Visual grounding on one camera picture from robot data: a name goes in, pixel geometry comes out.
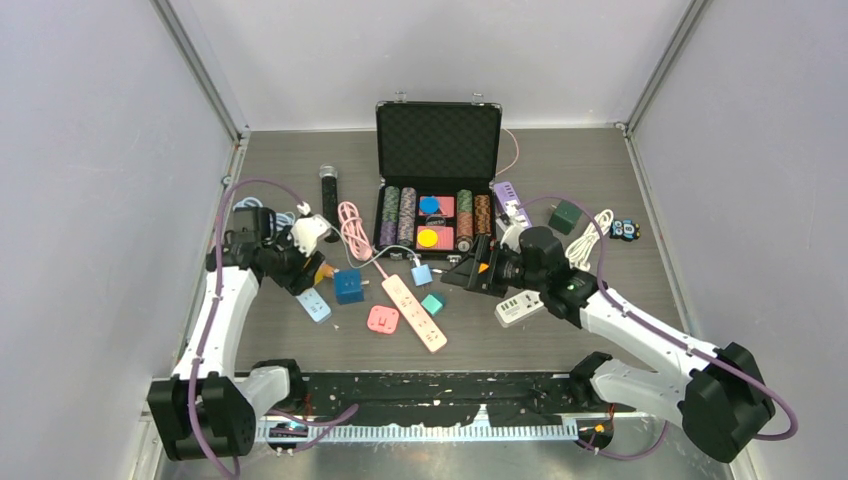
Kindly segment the blue cube socket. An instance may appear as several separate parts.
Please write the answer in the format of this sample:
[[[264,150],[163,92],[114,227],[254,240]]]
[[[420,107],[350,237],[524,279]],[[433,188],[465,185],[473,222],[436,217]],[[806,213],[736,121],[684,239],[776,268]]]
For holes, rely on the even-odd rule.
[[[339,305],[349,305],[365,300],[368,280],[362,278],[358,269],[337,270],[333,275],[333,287]]]

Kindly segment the teal small cube adapter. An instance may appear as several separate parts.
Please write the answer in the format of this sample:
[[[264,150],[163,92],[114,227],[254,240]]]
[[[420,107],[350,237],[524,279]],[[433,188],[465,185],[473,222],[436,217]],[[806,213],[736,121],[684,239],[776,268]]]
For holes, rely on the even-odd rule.
[[[422,307],[431,316],[435,316],[440,313],[444,309],[445,304],[445,298],[438,293],[430,293],[421,301]]]

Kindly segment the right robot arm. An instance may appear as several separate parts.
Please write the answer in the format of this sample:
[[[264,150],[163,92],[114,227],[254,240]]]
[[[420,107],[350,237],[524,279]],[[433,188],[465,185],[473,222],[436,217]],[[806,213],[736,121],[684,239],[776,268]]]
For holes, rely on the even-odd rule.
[[[647,370],[593,353],[570,373],[574,403],[596,410],[621,404],[680,428],[710,458],[729,463],[775,416],[754,356],[743,346],[720,348],[645,314],[596,275],[576,269],[546,227],[520,233],[518,246],[476,237],[471,250],[442,276],[469,292],[502,298],[511,288],[538,293],[559,319],[627,350]]]

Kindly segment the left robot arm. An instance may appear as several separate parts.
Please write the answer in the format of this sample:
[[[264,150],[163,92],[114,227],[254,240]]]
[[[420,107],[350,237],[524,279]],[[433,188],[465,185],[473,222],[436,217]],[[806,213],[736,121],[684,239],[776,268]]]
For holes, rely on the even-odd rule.
[[[274,406],[298,412],[306,384],[292,359],[256,363],[242,381],[235,361],[252,302],[263,281],[293,296],[312,288],[330,230],[319,215],[278,227],[267,207],[242,207],[215,228],[206,257],[206,292],[190,340],[169,377],[154,380],[147,403],[172,461],[238,458],[253,448],[258,421]]]

